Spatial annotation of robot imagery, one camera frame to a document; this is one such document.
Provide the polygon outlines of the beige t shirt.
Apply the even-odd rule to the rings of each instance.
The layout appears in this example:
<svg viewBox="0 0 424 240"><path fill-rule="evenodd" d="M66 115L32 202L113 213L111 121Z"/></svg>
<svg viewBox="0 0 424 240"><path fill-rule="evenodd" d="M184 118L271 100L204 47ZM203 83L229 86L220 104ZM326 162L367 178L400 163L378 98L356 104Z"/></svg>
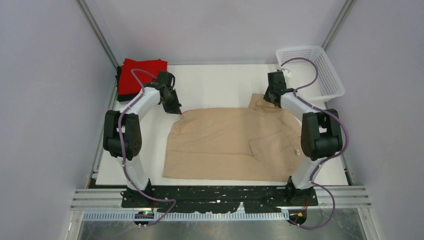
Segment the beige t shirt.
<svg viewBox="0 0 424 240"><path fill-rule="evenodd" d="M303 155L299 121L254 93L247 107L183 112L167 138L163 176L286 182Z"/></svg>

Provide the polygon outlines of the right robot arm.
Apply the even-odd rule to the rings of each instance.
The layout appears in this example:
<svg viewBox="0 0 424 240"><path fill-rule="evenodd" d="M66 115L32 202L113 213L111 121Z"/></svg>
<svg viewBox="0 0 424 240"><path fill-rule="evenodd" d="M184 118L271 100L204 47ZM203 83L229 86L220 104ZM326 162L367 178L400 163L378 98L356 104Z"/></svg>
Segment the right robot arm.
<svg viewBox="0 0 424 240"><path fill-rule="evenodd" d="M285 186L287 202L299 205L312 196L314 180L323 161L343 148L339 113L335 109L320 109L301 99L293 88L287 87L281 71L269 72L267 82L264 100L288 110L301 121L300 147L304 156Z"/></svg>

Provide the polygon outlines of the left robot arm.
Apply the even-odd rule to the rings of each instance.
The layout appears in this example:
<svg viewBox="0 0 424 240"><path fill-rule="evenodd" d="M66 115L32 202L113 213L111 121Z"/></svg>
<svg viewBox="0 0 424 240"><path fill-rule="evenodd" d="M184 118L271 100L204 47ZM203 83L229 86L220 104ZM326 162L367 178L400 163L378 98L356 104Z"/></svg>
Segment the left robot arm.
<svg viewBox="0 0 424 240"><path fill-rule="evenodd" d="M141 207L148 207L156 198L148 190L150 179L141 162L134 158L142 148L140 121L156 105L167 114L181 115L181 104L175 90L175 76L160 71L152 82L140 84L140 92L119 110L108 110L104 117L103 149L120 161L130 192Z"/></svg>

